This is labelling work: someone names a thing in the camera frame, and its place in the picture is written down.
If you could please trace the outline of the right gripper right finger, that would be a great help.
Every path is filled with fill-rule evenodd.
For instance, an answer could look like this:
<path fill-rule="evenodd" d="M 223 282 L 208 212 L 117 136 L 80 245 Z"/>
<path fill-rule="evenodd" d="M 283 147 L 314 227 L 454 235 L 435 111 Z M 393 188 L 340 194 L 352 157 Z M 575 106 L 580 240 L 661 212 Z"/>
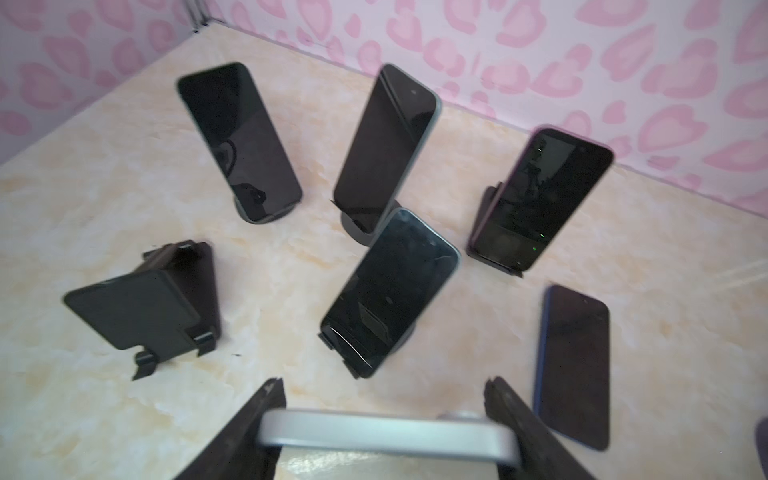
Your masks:
<path fill-rule="evenodd" d="M 595 480 L 502 377 L 486 382 L 484 406 L 518 441 L 520 460 L 516 466 L 498 463 L 499 479 Z"/>

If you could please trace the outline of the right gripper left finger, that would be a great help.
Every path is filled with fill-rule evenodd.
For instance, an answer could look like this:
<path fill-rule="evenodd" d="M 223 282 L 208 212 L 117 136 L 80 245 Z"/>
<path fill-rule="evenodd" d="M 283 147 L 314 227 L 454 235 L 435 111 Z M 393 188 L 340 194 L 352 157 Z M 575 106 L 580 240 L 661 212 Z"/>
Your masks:
<path fill-rule="evenodd" d="M 257 434 L 267 411 L 285 407 L 283 380 L 268 379 L 176 479 L 273 479 L 281 448 L 261 446 Z"/>

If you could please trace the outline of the blue phone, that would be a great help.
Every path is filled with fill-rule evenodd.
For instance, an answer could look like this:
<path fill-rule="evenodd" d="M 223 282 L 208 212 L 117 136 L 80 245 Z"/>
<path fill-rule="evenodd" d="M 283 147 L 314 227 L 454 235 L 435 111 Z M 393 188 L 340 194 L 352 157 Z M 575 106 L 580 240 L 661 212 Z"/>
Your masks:
<path fill-rule="evenodd" d="M 596 451 L 610 444 L 610 311 L 561 285 L 547 288 L 532 409 L 550 429 Z"/>

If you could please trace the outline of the silver phone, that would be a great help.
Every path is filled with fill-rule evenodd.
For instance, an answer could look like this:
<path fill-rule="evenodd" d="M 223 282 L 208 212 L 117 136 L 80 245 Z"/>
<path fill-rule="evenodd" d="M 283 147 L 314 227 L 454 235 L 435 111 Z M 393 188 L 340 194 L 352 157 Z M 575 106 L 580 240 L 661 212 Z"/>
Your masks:
<path fill-rule="evenodd" d="M 512 429 L 472 412 L 419 418 L 273 409 L 255 442 L 280 450 L 279 467 L 295 479 L 491 479 L 499 467 L 522 464 Z"/>

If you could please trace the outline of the black folding stand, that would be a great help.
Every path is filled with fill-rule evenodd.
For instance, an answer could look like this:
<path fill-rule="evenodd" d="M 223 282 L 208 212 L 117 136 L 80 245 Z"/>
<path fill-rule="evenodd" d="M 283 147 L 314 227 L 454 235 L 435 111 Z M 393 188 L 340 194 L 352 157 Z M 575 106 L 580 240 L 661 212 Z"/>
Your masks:
<path fill-rule="evenodd" d="M 493 222 L 492 213 L 497 204 L 497 191 L 501 182 L 488 186 L 481 198 L 475 215 L 466 253 L 485 265 L 508 275 L 522 278 L 525 267 L 519 253 L 523 241 Z"/>
<path fill-rule="evenodd" d="M 63 303 L 114 348 L 142 348 L 134 357 L 135 380 L 186 353 L 214 351 L 222 335 L 210 244 L 169 243 L 142 259 L 128 274 L 63 296 Z"/>

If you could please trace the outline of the round stand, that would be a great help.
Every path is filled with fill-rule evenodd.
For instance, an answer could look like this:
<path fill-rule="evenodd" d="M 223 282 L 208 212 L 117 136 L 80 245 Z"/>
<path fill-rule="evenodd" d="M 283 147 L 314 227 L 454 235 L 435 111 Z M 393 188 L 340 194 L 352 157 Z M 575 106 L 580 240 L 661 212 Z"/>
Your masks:
<path fill-rule="evenodd" d="M 343 211 L 340 212 L 341 226 L 354 241 L 360 245 L 368 247 L 375 241 L 379 232 L 384 228 L 386 220 L 391 216 L 392 212 L 400 207 L 400 203 L 397 200 L 394 200 L 392 205 L 384 211 L 372 232 L 364 232 L 362 228 Z"/>
<path fill-rule="evenodd" d="M 234 197 L 233 201 L 240 218 L 253 225 L 265 225 L 277 221 L 290 214 L 299 205 L 299 202 L 294 202 L 276 212 L 269 212 L 262 205 L 246 208 L 237 197 Z"/>
<path fill-rule="evenodd" d="M 755 428 L 755 445 L 764 479 L 768 479 L 768 418 L 761 419 Z"/>
<path fill-rule="evenodd" d="M 370 355 L 358 340 L 351 335 L 345 336 L 338 329 L 321 326 L 318 337 L 331 350 L 336 352 L 354 379 L 371 378 L 384 362 L 397 353 L 411 338 L 416 330 L 411 325 L 405 333 L 382 355 Z"/>

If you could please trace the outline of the centre green phone on stand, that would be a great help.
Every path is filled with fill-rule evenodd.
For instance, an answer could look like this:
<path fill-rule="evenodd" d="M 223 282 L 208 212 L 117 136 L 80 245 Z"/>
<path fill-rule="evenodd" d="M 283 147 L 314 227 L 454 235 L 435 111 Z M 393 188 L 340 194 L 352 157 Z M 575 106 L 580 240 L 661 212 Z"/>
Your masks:
<path fill-rule="evenodd" d="M 320 323 L 353 378 L 369 378 L 408 339 L 460 263 L 458 249 L 395 209 Z"/>

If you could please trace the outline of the purple phone on folding stand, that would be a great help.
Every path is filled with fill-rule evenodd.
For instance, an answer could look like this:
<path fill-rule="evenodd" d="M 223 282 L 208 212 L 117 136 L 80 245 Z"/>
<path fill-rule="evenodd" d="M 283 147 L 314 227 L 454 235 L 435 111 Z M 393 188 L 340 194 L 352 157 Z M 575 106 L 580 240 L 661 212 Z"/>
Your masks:
<path fill-rule="evenodd" d="M 610 147 L 553 126 L 538 128 L 497 191 L 493 222 L 523 241 L 532 268 L 614 162 Z"/>

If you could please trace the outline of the back left phone on stand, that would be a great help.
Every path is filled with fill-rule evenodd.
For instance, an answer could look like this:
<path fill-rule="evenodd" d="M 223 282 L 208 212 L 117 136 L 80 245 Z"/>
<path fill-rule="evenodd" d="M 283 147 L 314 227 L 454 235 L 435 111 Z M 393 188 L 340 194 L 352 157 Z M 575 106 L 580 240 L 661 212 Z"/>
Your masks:
<path fill-rule="evenodd" d="M 248 68 L 232 62 L 181 77 L 176 90 L 227 181 L 246 208 L 269 212 L 303 191 Z"/>

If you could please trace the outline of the back middle green phone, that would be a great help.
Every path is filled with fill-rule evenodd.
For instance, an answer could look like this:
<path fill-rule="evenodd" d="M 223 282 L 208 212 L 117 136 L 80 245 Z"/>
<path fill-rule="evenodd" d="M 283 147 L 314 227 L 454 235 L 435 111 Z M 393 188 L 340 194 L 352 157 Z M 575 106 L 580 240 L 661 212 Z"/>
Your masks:
<path fill-rule="evenodd" d="M 379 70 L 332 197 L 364 232 L 396 200 L 441 109 L 439 96 L 398 66 Z"/>

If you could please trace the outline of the left aluminium corner post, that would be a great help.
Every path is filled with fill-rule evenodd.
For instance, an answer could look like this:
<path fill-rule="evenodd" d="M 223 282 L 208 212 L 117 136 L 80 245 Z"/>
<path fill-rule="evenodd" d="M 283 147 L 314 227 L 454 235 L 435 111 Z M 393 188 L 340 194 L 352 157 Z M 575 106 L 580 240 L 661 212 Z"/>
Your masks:
<path fill-rule="evenodd" d="M 204 0 L 182 0 L 181 4 L 194 33 L 209 25 L 211 16 Z"/>

